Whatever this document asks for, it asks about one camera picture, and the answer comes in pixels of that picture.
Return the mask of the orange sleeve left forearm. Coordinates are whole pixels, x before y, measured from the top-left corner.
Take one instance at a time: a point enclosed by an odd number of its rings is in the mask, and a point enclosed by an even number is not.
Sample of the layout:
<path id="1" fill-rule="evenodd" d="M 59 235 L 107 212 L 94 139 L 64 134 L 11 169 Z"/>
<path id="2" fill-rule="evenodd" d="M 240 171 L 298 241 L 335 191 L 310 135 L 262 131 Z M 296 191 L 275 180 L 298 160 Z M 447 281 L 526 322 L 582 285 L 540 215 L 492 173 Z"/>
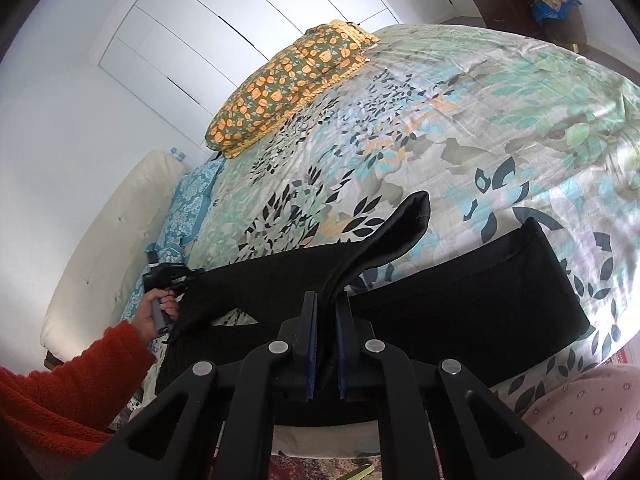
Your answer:
<path id="1" fill-rule="evenodd" d="M 106 442 L 108 426 L 155 358 L 130 323 L 109 328 L 80 356 L 44 372 L 1 370 L 1 420 L 18 443 L 83 460 Z"/>

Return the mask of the person left hand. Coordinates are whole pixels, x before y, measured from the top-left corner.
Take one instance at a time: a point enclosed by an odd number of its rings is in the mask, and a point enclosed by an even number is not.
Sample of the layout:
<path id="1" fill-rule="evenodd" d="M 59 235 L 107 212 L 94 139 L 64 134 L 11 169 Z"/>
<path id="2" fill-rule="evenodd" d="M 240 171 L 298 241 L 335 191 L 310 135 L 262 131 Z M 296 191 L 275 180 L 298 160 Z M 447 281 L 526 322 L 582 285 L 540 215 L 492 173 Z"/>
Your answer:
<path id="1" fill-rule="evenodd" d="M 153 318 L 154 300 L 160 305 L 160 310 L 166 312 L 173 321 L 178 318 L 179 306 L 172 290 L 152 289 L 146 292 L 142 296 L 138 310 L 130 322 L 144 344 L 149 344 L 158 337 Z"/>

